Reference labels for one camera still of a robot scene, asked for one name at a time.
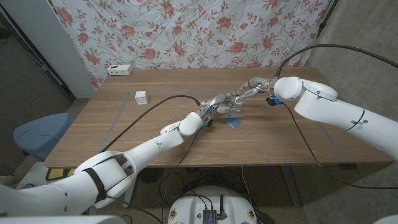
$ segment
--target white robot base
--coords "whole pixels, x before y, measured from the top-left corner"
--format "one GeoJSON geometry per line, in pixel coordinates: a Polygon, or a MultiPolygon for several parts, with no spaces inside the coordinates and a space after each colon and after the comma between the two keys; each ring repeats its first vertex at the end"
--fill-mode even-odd
{"type": "Polygon", "coordinates": [[[188,195],[178,198],[171,206],[168,224],[257,224],[253,206],[231,189],[211,185],[197,187],[186,194],[188,195]],[[207,198],[202,197],[208,210],[200,197],[194,194],[210,199],[213,210],[207,198]]]}

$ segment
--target wooden table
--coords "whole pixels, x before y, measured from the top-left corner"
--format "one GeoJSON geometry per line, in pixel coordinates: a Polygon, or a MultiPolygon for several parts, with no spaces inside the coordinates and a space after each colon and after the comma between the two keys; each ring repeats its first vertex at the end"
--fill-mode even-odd
{"type": "MultiPolygon", "coordinates": [[[[137,70],[126,77],[108,77],[45,160],[49,168],[72,168],[94,156],[140,114],[172,95],[190,95],[199,101],[236,91],[252,77],[275,75],[276,68],[214,68],[188,70],[137,70]],[[149,92],[149,104],[137,105],[135,91],[149,92]]],[[[314,68],[284,68],[281,74],[326,83],[314,68]]],[[[213,125],[198,135],[181,167],[305,165],[315,161],[284,106],[269,106],[265,95],[245,100],[234,113],[242,123],[232,129],[223,122],[228,114],[212,113],[213,125]]],[[[286,102],[293,111],[296,102],[286,102]]],[[[159,135],[197,109],[191,99],[169,100],[144,116],[109,150],[128,151],[159,135]]],[[[294,112],[298,125],[322,164],[391,162],[392,159],[346,132],[316,123],[294,112]]],[[[161,155],[151,167],[173,167],[192,137],[161,155]]]]}

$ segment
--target blue chair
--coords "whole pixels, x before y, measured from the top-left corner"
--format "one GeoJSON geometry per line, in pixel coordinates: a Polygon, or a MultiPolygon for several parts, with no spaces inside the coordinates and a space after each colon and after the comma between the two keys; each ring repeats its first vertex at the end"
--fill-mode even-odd
{"type": "Polygon", "coordinates": [[[36,119],[14,130],[14,142],[23,150],[44,161],[72,125],[68,113],[36,119]]]}

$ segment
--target white box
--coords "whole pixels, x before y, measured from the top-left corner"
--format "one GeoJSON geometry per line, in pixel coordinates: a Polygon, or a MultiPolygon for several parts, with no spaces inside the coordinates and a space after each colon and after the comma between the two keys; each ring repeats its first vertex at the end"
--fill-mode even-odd
{"type": "Polygon", "coordinates": [[[110,75],[130,75],[132,65],[110,65],[108,72],[110,75]]]}
{"type": "Polygon", "coordinates": [[[148,95],[146,91],[136,92],[136,101],[138,105],[148,104],[148,95]]]}

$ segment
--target floral fabric backdrop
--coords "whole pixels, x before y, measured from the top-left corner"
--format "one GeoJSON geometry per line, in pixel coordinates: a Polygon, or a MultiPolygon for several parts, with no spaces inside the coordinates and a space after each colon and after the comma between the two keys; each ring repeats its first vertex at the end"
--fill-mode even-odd
{"type": "MultiPolygon", "coordinates": [[[[328,0],[53,0],[95,88],[134,69],[279,66],[315,42],[328,0]]],[[[301,66],[305,52],[289,62],[301,66]]]]}

